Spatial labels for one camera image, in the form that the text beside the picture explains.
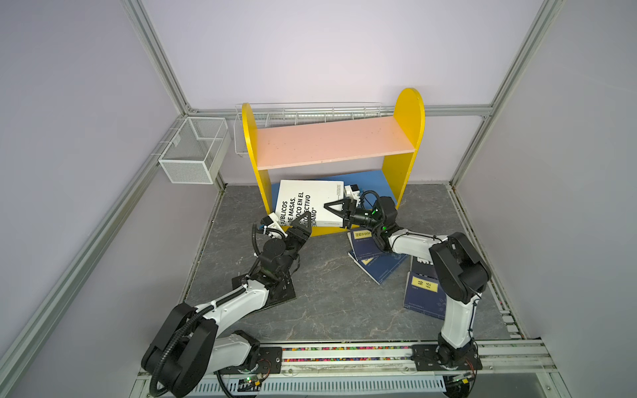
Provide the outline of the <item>white book black text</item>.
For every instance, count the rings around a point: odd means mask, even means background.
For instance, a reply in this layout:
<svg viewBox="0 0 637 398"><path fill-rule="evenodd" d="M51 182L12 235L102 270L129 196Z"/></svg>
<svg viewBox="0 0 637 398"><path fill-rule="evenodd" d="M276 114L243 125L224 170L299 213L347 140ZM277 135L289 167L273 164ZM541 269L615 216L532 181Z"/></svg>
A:
<svg viewBox="0 0 637 398"><path fill-rule="evenodd" d="M342 181L281 180L275 213L282 227L309 212L312 227L341 227L343 221L324 208L324 204L343 199Z"/></svg>

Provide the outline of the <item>black book yellow characters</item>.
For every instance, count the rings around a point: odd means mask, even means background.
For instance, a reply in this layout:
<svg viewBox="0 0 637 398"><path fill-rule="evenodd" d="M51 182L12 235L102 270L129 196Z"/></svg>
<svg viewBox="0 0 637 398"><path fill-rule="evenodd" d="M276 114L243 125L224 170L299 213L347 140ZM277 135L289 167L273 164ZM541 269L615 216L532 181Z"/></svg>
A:
<svg viewBox="0 0 637 398"><path fill-rule="evenodd" d="M233 280L234 290L226 296L233 305L246 313L263 311L296 298L291 278L272 281L267 278L242 275Z"/></svg>

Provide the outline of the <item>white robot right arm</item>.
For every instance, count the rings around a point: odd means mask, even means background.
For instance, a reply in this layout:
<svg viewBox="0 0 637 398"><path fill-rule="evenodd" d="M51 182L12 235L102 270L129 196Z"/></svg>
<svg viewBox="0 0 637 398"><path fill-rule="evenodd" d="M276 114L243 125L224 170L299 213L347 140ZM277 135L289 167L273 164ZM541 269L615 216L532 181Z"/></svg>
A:
<svg viewBox="0 0 637 398"><path fill-rule="evenodd" d="M434 358L444 369L454 370L462 365L477 369L474 319L492 273L469 238L462 232L438 237L400 227L391 197L378 196L370 209L349 197L327 202L323 207L343 220L344 229L359 226L369 230L379 250L410 255L433 266L446 294L446 315Z"/></svg>

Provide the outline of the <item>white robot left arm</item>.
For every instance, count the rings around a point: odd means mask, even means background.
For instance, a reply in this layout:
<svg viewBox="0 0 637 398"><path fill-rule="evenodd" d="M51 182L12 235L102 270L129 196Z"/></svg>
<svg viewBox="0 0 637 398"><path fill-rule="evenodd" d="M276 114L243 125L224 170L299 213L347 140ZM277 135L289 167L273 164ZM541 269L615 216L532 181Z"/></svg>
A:
<svg viewBox="0 0 637 398"><path fill-rule="evenodd" d="M286 231L253 246L255 263L230 293L197 306L182 302L171 310L141 361L151 376L152 397L187 396L210 372L258 369L260 342L243 331L223 333L251 313L295 298L292 267L312 232L305 212Z"/></svg>

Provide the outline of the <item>dark book white characters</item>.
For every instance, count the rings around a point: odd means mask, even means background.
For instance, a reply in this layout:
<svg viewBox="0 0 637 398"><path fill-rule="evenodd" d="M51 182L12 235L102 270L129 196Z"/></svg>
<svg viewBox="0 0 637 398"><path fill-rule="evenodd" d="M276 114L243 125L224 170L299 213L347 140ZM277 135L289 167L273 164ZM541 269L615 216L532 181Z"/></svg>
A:
<svg viewBox="0 0 637 398"><path fill-rule="evenodd" d="M410 255L414 258L411 269L418 275L424 275L437 280L438 275L431 256L431 247L433 247L433 245L435 245L435 243L417 242L411 246Z"/></svg>

